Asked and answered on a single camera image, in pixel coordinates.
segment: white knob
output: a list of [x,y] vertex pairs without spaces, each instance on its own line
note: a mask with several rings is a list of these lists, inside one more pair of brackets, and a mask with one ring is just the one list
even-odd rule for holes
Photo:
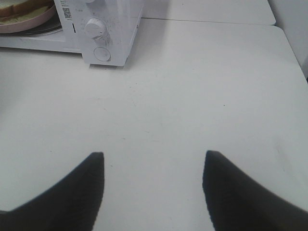
[[103,23],[101,20],[97,18],[91,18],[86,26],[85,31],[87,36],[89,36],[92,39],[98,38],[98,37],[104,37],[107,34],[107,28],[105,26],[105,23]]

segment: white toaster oven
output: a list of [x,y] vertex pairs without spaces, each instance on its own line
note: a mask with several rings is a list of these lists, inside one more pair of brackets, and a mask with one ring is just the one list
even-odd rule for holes
[[54,0],[57,13],[33,29],[0,34],[0,47],[81,53],[88,64],[123,66],[143,0]]

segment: black object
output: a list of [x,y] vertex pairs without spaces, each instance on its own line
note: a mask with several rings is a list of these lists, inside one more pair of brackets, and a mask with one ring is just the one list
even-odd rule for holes
[[216,231],[308,230],[307,212],[265,189],[219,152],[206,154],[203,189]]
[[103,153],[92,153],[37,198],[13,211],[0,212],[0,231],[91,231],[103,189]]

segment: white table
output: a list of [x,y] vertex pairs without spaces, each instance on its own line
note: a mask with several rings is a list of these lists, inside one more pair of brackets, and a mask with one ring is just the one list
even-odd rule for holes
[[276,23],[268,0],[145,0],[143,16],[199,22]]
[[308,86],[276,27],[143,19],[124,68],[1,49],[0,72],[2,210],[104,151],[95,231],[212,231],[207,150],[308,210]]

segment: plate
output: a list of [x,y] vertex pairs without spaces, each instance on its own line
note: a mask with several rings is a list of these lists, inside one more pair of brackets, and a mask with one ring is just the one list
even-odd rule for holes
[[35,28],[51,19],[56,14],[56,12],[56,7],[53,5],[47,11],[34,18],[18,23],[0,25],[0,33],[15,33]]

